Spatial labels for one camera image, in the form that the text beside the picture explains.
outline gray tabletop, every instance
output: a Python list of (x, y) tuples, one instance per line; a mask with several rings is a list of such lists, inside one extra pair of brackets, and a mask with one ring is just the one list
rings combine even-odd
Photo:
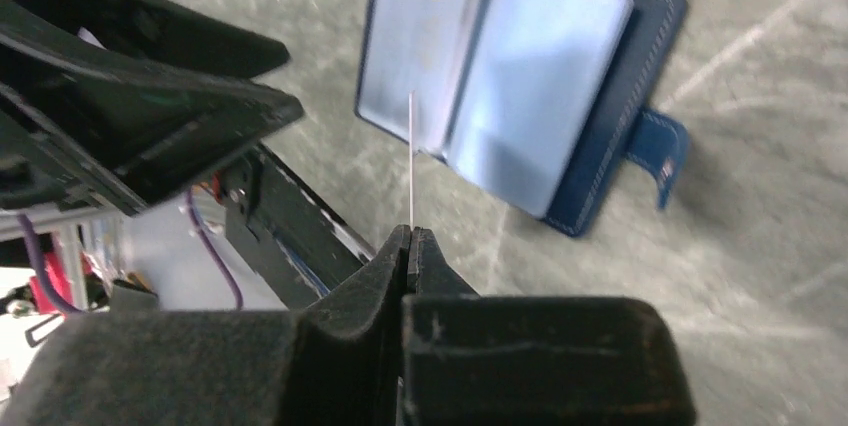
[[(175, 0), (284, 41), (308, 119), (268, 144), (372, 243), (404, 146), (354, 120), (366, 0)], [(693, 148), (665, 213), (625, 166), (574, 241), (424, 161), (420, 224), (489, 294), (624, 294), (672, 326), (702, 423), (848, 424), (848, 0), (690, 0), (654, 94)]]

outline leather wallet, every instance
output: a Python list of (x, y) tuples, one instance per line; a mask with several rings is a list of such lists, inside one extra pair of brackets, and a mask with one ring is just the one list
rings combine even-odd
[[(665, 207), (685, 128), (644, 106), (686, 0), (369, 0), (356, 114), (573, 237), (615, 167)], [(417, 102), (409, 121), (407, 97)]]

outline gray surface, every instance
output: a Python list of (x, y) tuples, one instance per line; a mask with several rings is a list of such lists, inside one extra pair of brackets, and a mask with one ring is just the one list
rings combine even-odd
[[(369, 241), (406, 212), (403, 145), (352, 107), (366, 0), (176, 0), (286, 42), (309, 118), (269, 141)], [(486, 293), (627, 294), (665, 314), (701, 424), (848, 424), (848, 0), (690, 0), (654, 95), (694, 137), (666, 213), (623, 168), (572, 241), (435, 161), (416, 216)]]

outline card holder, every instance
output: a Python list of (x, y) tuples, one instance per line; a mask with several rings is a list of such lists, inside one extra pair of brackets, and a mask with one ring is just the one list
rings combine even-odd
[(666, 204), (688, 145), (643, 108), (685, 0), (369, 0), (356, 114), (570, 236), (621, 159)]

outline concrete surface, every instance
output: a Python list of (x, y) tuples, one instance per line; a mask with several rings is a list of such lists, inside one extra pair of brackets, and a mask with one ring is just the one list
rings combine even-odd
[[(404, 147), (352, 113), (365, 0), (175, 1), (284, 41), (263, 81), (309, 118), (268, 143), (372, 243), (405, 220)], [(694, 137), (667, 212), (626, 166), (574, 241), (424, 162), (417, 217), (484, 293), (653, 302), (701, 424), (848, 424), (848, 0), (690, 1), (654, 94)]]

